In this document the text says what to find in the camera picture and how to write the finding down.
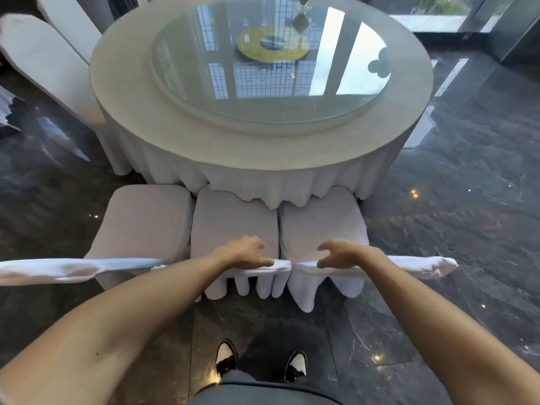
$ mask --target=sneaker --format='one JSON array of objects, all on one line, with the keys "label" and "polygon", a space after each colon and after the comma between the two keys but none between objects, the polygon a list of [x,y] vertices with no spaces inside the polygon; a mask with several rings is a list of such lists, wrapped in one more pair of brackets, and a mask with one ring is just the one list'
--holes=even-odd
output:
[{"label": "sneaker", "polygon": [[285,381],[294,382],[299,376],[306,376],[307,357],[303,351],[296,350],[287,361]]},{"label": "sneaker", "polygon": [[219,343],[215,354],[215,370],[219,377],[223,377],[229,371],[237,368],[238,355],[230,340],[223,340]]}]

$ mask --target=marble floor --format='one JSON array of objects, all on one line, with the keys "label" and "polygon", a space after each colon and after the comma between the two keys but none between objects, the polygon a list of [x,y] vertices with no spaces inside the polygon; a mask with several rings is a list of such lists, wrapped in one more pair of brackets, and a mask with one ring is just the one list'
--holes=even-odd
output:
[{"label": "marble floor", "polygon": [[[430,54],[433,99],[361,204],[370,240],[388,254],[455,258],[457,271],[427,284],[540,370],[540,69]],[[93,133],[12,70],[0,68],[0,85],[17,95],[9,108],[0,100],[0,258],[82,257],[113,191],[143,179],[114,175]],[[99,291],[95,281],[0,289],[0,366]],[[185,403],[215,380],[225,337],[263,380],[302,348],[310,381],[347,405],[450,403],[370,283],[356,299],[324,283],[309,314],[287,291],[203,299],[147,347],[111,403]]]}]

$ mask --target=black and white shoe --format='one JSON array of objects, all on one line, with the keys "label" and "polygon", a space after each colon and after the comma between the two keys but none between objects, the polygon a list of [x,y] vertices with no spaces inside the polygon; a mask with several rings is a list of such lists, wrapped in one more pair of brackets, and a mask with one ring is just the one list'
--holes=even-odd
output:
[{"label": "black and white shoe", "polygon": [[307,375],[307,357],[304,351],[296,350],[287,361],[285,381],[294,382],[296,378]]},{"label": "black and white shoe", "polygon": [[223,377],[229,371],[237,368],[238,355],[234,345],[230,340],[223,340],[219,343],[215,354],[215,370],[219,377]]}]

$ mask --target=round table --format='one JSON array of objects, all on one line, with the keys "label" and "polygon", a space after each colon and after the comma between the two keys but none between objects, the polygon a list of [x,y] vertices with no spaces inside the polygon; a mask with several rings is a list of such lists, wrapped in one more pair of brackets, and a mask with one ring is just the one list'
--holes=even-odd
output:
[{"label": "round table", "polygon": [[105,32],[90,75],[149,183],[270,208],[369,197],[433,87],[416,37],[354,0],[155,0]]}]

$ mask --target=tabletop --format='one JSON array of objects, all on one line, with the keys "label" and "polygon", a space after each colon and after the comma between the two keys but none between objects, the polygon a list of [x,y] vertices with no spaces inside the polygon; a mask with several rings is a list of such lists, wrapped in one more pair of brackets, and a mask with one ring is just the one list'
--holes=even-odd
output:
[{"label": "tabletop", "polygon": [[155,0],[105,32],[90,74],[118,128],[248,170],[372,152],[418,121],[433,87],[416,37],[354,0]]}]

